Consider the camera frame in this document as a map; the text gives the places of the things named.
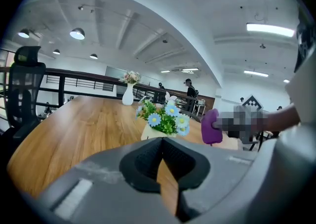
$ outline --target white vase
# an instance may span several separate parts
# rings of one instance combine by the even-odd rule
[[[145,125],[145,128],[143,130],[141,140],[151,139],[151,138],[157,138],[157,137],[176,137],[177,134],[165,134],[163,132],[157,131],[147,123]]]
[[[127,89],[123,95],[122,103],[124,105],[132,105],[134,101],[133,86],[135,84],[127,84]]]

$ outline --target chair armrest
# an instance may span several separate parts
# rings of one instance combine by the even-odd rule
[[[13,140],[23,140],[39,123],[36,119],[25,124],[14,134]]]

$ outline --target wooden table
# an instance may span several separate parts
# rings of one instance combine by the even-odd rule
[[[79,96],[42,121],[11,157],[7,170],[15,185],[37,197],[50,183],[94,153],[140,141],[146,121],[135,119],[138,103]],[[204,144],[200,123],[190,121],[183,139]],[[215,147],[237,149],[237,141],[223,135]],[[164,162],[158,173],[161,194],[175,212],[177,182]]]

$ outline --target round ceiling lamp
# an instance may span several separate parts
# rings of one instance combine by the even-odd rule
[[[84,39],[84,31],[81,28],[75,28],[70,32],[70,36],[76,40]]]
[[[98,56],[95,53],[93,53],[93,54],[90,55],[90,58],[97,60]]]
[[[54,50],[53,53],[55,53],[55,54],[60,54],[60,50],[56,49],[56,50]]]
[[[22,29],[21,31],[19,31],[18,35],[28,39],[30,37],[30,32],[28,29]]]

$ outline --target black and white checkered board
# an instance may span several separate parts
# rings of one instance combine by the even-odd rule
[[[242,105],[255,106],[257,108],[257,111],[260,109],[263,109],[263,106],[261,105],[261,103],[253,95],[251,95],[248,99],[246,99],[246,101]]]

